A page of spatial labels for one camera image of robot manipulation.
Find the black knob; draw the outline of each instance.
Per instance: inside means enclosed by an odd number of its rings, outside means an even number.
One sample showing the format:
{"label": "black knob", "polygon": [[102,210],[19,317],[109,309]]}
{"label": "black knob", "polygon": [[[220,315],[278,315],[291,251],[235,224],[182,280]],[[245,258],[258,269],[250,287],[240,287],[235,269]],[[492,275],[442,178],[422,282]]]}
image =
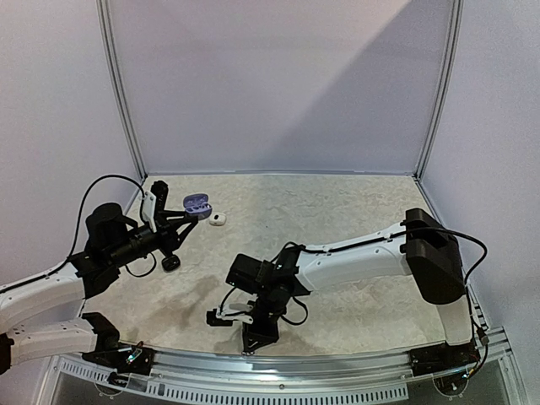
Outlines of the black knob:
{"label": "black knob", "polygon": [[174,272],[180,267],[180,259],[177,255],[166,257],[161,261],[161,266],[166,273]]}

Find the white panel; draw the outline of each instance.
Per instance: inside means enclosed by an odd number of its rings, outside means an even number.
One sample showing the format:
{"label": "white panel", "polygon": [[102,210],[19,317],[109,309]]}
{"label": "white panel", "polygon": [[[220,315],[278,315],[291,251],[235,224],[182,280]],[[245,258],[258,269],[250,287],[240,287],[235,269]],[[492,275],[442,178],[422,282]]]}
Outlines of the white panel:
{"label": "white panel", "polygon": [[[488,245],[473,285],[491,323],[508,333],[531,403],[540,403],[538,20],[536,0],[465,2],[423,181],[445,225]],[[470,248],[466,263],[478,254]]]}
{"label": "white panel", "polygon": [[150,172],[412,172],[451,0],[115,0]]}
{"label": "white panel", "polygon": [[[78,205],[105,173],[135,177],[105,62],[95,2],[0,1],[0,284],[60,262]],[[87,201],[124,206],[132,185],[108,180]],[[81,232],[79,246],[84,243]],[[52,321],[73,316],[59,309]],[[0,376],[0,402],[30,404],[46,361]]]}

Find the marble-patterned surface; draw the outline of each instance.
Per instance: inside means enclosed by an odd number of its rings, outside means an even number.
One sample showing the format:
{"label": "marble-patterned surface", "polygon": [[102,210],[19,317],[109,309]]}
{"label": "marble-patterned surface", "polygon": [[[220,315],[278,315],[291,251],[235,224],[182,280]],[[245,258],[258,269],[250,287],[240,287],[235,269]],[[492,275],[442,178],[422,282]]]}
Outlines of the marble-patterned surface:
{"label": "marble-patterned surface", "polygon": [[[209,327],[207,310],[230,287],[225,276],[237,253],[272,258],[288,240],[324,243],[385,228],[408,208],[427,210],[413,180],[370,175],[189,175],[149,177],[169,184],[169,209],[183,197],[206,192],[215,212],[227,214],[223,227],[202,221],[179,251],[181,268],[165,274],[160,265],[146,278],[121,277],[89,300],[121,331],[121,338],[166,348],[237,354],[240,325]],[[130,212],[136,218],[140,200]],[[158,263],[162,256],[156,254]],[[133,263],[134,273],[151,264]],[[229,302],[246,302],[234,292]],[[436,309],[425,303],[412,277],[373,278],[303,297],[310,317],[300,327],[280,322],[277,344],[265,355],[351,354],[438,342],[444,333]],[[289,304],[290,319],[303,311]]]}

